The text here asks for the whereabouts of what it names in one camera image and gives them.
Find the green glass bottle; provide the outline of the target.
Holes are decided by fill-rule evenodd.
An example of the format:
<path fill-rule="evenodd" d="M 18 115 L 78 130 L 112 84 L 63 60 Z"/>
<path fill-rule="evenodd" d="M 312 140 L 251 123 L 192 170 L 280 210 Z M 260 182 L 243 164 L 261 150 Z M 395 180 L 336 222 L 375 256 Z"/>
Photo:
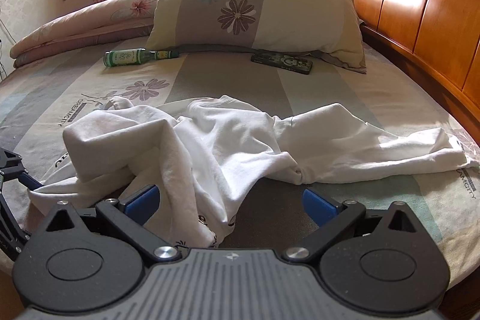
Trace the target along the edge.
<path fill-rule="evenodd" d="M 146 49 L 122 49 L 108 51 L 103 55 L 105 67 L 121 67 L 142 65 L 147 62 L 178 58 L 180 54 L 175 50 L 151 51 Z"/>

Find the pink folded quilt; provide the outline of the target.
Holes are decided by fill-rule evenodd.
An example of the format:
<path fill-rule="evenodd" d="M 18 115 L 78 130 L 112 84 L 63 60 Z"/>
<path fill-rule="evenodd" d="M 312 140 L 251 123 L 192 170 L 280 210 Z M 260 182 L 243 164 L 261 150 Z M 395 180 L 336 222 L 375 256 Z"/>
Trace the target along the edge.
<path fill-rule="evenodd" d="M 158 0 L 106 0 L 58 17 L 10 49 L 13 67 L 86 46 L 149 36 Z"/>

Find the floral patchwork pillow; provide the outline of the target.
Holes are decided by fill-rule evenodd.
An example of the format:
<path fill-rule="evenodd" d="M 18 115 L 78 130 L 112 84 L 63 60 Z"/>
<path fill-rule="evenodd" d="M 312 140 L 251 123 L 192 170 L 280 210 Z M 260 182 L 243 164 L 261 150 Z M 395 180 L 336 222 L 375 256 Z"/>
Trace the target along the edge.
<path fill-rule="evenodd" d="M 314 55 L 366 71 L 352 0 L 158 0 L 154 15 L 150 50 L 233 46 Z"/>

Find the white printed t-shirt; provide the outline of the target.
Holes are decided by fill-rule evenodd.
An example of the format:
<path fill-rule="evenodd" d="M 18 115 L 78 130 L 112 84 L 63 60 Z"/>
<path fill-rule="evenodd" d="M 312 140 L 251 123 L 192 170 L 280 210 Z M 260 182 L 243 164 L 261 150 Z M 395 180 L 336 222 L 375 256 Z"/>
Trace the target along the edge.
<path fill-rule="evenodd" d="M 282 119 L 228 96 L 158 108 L 116 96 L 67 126 L 63 140 L 66 160 L 29 194 L 38 210 L 60 200 L 84 208 L 154 184 L 166 203 L 147 228 L 190 247 L 224 240 L 264 177 L 345 184 L 479 164 L 441 128 L 397 136 L 338 103 Z"/>

